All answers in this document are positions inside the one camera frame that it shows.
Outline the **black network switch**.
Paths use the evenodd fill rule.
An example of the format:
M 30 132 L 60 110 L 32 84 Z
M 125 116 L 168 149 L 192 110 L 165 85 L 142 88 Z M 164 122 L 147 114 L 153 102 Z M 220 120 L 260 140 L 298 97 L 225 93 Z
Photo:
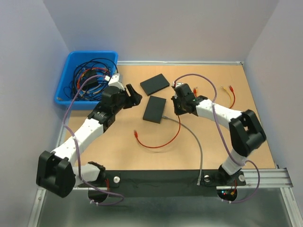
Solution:
M 158 74 L 140 83 L 143 91 L 147 96 L 150 96 L 160 90 L 169 87 L 170 83 L 163 74 Z
M 160 124 L 165 104 L 165 98 L 150 96 L 143 114 L 143 120 Z

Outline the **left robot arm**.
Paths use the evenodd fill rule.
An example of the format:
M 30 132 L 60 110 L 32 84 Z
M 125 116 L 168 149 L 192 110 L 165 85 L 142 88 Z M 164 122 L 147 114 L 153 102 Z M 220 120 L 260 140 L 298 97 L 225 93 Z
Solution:
M 61 198 L 83 183 L 101 186 L 106 178 L 105 167 L 96 162 L 83 166 L 80 155 L 114 123 L 118 112 L 138 106 L 141 99 L 130 84 L 123 89 L 108 86 L 79 129 L 53 151 L 39 156 L 36 184 Z

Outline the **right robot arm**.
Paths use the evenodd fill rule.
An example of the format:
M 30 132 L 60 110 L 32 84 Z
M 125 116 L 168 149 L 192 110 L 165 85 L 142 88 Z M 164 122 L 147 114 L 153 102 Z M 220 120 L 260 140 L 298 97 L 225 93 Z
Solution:
M 256 114 L 252 110 L 241 112 L 229 109 L 205 96 L 196 97 L 186 83 L 178 83 L 173 89 L 175 95 L 171 100 L 176 115 L 194 114 L 214 121 L 217 129 L 223 126 L 229 130 L 232 149 L 215 174 L 217 182 L 229 184 L 245 165 L 248 156 L 267 139 Z

